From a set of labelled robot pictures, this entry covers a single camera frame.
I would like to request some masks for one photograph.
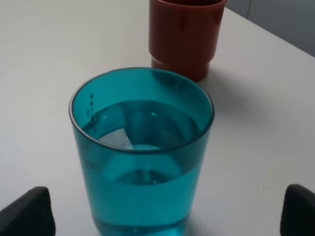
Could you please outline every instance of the gray wall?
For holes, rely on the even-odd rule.
[[[315,0],[228,0],[226,6],[315,56]]]

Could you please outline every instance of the glass of water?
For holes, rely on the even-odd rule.
[[[107,72],[69,114],[94,222],[104,236],[177,236],[189,217],[214,107],[184,76]]]

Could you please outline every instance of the cup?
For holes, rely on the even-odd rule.
[[[207,93],[173,72],[119,69],[85,82],[69,115],[100,233],[180,235],[214,119]]]
[[[204,79],[213,59],[226,0],[150,0],[152,67]]]

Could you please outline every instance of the cup rim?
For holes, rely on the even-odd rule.
[[[119,71],[119,70],[133,70],[133,69],[144,69],[144,70],[153,70],[153,71],[160,71],[160,72],[164,72],[164,73],[169,73],[169,74],[173,74],[173,75],[176,75],[186,81],[188,81],[189,83],[191,83],[193,86],[197,87],[197,89],[199,89],[205,96],[206,98],[208,99],[208,102],[209,102],[209,105],[210,105],[210,110],[211,110],[211,113],[210,113],[210,117],[209,117],[209,120],[207,122],[207,124],[205,125],[205,127],[201,130],[201,132],[196,135],[195,137],[193,137],[192,139],[190,139],[188,142],[182,142],[180,143],[179,145],[176,145],[176,146],[173,146],[173,147],[168,147],[168,148],[163,148],[163,149],[155,149],[155,150],[137,150],[137,149],[127,149],[127,148],[123,148],[123,147],[117,147],[115,145],[109,145],[109,144],[106,144],[106,143],[103,143],[103,142],[100,142],[99,140],[91,137],[90,135],[88,135],[86,132],[83,131],[83,129],[77,124],[75,118],[74,118],[74,115],[73,115],[73,103],[74,103],[74,100],[75,100],[75,97],[77,96],[77,94],[79,93],[79,91],[85,86],[87,85],[89,82],[91,82],[92,80],[100,77],[100,76],[103,76],[103,75],[106,75],[106,74],[109,74],[109,73],[112,73],[112,72],[115,72],[115,71]],[[177,149],[181,149],[183,147],[186,147],[186,146],[189,146],[190,144],[196,142],[197,140],[199,140],[201,137],[203,137],[207,132],[208,130],[210,129],[212,123],[213,123],[213,120],[214,120],[214,116],[215,116],[215,109],[214,109],[214,104],[213,104],[213,101],[211,100],[210,96],[207,94],[207,92],[202,89],[197,83],[195,83],[194,81],[190,80],[189,78],[183,76],[183,75],[180,75],[180,74],[177,74],[177,73],[174,73],[174,72],[171,72],[171,71],[167,71],[167,70],[161,70],[161,69],[155,69],[155,68],[150,68],[150,67],[127,67],[127,68],[120,68],[120,69],[115,69],[115,70],[110,70],[108,72],[105,72],[105,73],[102,73],[102,74],[99,74],[95,77],[92,77],[91,79],[85,81],[75,92],[74,94],[72,95],[71,99],[70,99],[70,103],[69,103],[69,116],[70,116],[70,120],[71,120],[71,123],[72,125],[75,127],[75,129],[77,131],[79,131],[79,133],[81,135],[83,135],[85,138],[89,139],[91,142],[103,147],[103,148],[107,148],[107,149],[110,149],[110,150],[114,150],[114,151],[118,151],[118,152],[123,152],[123,153],[129,153],[129,154],[161,154],[161,153],[164,153],[164,152],[168,152],[168,151],[173,151],[173,150],[177,150]]]
[[[184,4],[178,4],[178,3],[171,3],[171,2],[167,2],[165,0],[157,0],[161,3],[170,5],[172,7],[182,7],[182,8],[194,8],[194,9],[205,9],[205,8],[212,8],[212,9],[216,9],[216,8],[220,8],[222,6],[225,6],[227,0],[220,0],[220,2],[215,3],[215,4],[210,4],[210,5],[200,5],[200,6],[190,6],[190,5],[184,5]]]

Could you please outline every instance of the table surface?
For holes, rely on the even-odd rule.
[[[0,2],[0,208],[50,189],[58,236],[97,236],[68,117],[76,88],[150,66],[147,0]],[[274,236],[291,183],[315,190],[315,58],[225,10],[201,86],[216,117],[194,236]]]

